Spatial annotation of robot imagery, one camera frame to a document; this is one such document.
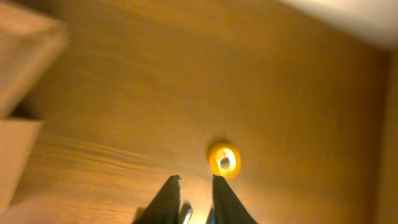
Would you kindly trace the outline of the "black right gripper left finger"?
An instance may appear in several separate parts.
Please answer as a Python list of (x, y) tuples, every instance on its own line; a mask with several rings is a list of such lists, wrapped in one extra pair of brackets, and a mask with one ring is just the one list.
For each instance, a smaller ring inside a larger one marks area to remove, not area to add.
[(180, 176), (171, 175), (132, 224), (178, 224), (180, 211)]

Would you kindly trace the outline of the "yellow tape roll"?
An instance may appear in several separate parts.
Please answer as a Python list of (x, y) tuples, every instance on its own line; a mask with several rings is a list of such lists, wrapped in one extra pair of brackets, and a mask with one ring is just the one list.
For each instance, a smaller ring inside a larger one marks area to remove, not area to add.
[(217, 141), (213, 143), (206, 158), (214, 175), (225, 179), (236, 177), (241, 170), (241, 156), (238, 149), (229, 142)]

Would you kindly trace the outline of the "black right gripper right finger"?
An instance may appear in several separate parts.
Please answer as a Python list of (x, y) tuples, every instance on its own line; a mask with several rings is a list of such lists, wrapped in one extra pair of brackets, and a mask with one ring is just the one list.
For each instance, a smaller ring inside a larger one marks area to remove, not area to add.
[(214, 175), (212, 186), (216, 224), (257, 224), (224, 177)]

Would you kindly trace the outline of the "brown cardboard box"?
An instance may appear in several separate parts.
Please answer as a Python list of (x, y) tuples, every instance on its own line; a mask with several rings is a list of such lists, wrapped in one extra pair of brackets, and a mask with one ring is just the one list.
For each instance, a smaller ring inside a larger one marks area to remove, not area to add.
[(65, 25), (1, 1), (1, 212), (6, 212), (42, 127), (12, 112), (67, 46)]

